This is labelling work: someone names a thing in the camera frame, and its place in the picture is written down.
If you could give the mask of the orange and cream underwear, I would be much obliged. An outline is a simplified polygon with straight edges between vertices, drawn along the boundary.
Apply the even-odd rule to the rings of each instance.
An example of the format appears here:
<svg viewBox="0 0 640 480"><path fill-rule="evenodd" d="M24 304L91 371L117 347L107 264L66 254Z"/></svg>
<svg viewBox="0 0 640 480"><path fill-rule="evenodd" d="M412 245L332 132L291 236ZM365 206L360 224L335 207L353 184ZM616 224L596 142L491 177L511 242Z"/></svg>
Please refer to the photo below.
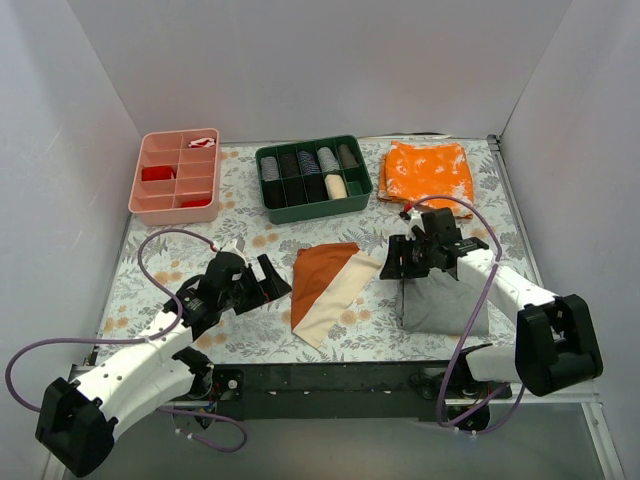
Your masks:
<svg viewBox="0 0 640 480"><path fill-rule="evenodd" d="M319 348L380 268L379 260L353 242L299 250L293 265L292 333Z"/></svg>

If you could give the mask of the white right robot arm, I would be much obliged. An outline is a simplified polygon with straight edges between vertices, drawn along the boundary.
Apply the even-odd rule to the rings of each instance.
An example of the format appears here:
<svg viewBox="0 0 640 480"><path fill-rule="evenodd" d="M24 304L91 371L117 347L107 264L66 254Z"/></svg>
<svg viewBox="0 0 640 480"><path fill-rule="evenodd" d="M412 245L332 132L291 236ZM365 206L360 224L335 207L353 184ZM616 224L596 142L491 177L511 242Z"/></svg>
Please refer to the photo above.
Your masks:
<svg viewBox="0 0 640 480"><path fill-rule="evenodd" d="M414 280L438 270L479 290L516 328L513 347L454 350L448 369L454 389L475 397L489 382L519 383L542 397L602 375L604 366L589 307L576 294L560 296L535 285L476 238L464 237L452 211L399 214L404 234L389 238L383 280Z"/></svg>

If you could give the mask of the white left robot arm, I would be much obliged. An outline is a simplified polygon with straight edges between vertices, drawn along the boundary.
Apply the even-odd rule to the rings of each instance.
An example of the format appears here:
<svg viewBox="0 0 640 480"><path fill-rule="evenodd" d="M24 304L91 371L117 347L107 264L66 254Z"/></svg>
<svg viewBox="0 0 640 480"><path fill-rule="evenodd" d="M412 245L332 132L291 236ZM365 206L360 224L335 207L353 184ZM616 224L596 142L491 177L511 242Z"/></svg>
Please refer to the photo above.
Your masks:
<svg viewBox="0 0 640 480"><path fill-rule="evenodd" d="M256 278L237 249L219 252L206 271L183 283L145 331L90 371L45 390L36 438L68 470L84 477L108 457L116 440L163 404L187 396L200 400L213 386L213 362L193 343L221 315L259 308L292 290L266 255Z"/></svg>

